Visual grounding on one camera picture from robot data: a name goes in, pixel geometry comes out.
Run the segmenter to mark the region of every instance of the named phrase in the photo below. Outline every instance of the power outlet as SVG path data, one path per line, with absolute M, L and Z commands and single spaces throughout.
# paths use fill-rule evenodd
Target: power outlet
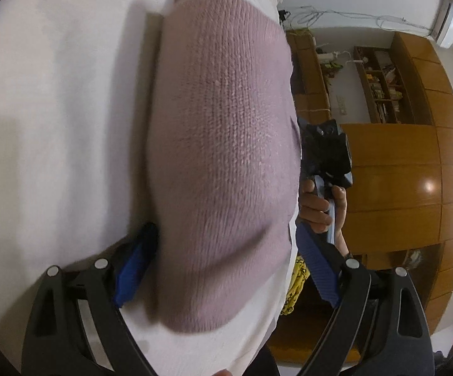
M 336 101 L 338 102 L 338 109 L 340 109 L 340 114 L 345 116 L 347 114 L 347 107 L 345 106 L 345 97 L 337 95 Z

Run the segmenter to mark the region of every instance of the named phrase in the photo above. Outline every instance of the blue textured pad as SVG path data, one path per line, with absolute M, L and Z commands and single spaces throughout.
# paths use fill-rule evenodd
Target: blue textured pad
M 306 223 L 300 223 L 296 227 L 296 245 L 310 270 L 315 287 L 321 298 L 336 308 L 340 303 L 338 274 L 331 269 L 328 261 L 315 244 L 315 242 L 321 241 Z
M 118 308 L 134 298 L 143 275 L 157 252 L 157 241 L 157 227 L 148 223 L 124 251 L 122 265 L 115 273 L 113 302 Z

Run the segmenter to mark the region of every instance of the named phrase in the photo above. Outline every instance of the ribbed knit fabric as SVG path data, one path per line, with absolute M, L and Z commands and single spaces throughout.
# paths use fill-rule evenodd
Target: ribbed knit fabric
M 181 0 L 165 18 L 147 157 L 159 314 L 173 330 L 227 323 L 288 258 L 291 72 L 284 32 L 245 0 Z

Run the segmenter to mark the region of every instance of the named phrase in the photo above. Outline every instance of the yellow cloth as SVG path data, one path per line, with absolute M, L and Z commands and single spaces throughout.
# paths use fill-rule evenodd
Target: yellow cloth
M 293 274 L 291 276 L 291 283 L 289 284 L 289 290 L 286 294 L 286 302 L 282 308 L 281 315 L 289 315 L 294 310 L 294 305 L 298 300 L 298 297 L 303 290 L 305 280 L 310 276 L 310 272 L 303 261 L 301 256 L 296 257 L 294 264 Z

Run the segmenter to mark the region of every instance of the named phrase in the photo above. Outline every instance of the bed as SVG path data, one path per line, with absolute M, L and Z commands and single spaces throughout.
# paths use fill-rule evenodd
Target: bed
M 17 368 L 44 270 L 85 265 L 152 219 L 145 125 L 162 16 L 174 1 L 0 2 L 0 349 Z M 280 0 L 248 1 L 278 21 Z M 240 375 L 275 327 L 295 255 L 293 245 L 217 332 L 178 335 L 159 324 L 151 270 L 122 314 L 159 374 Z

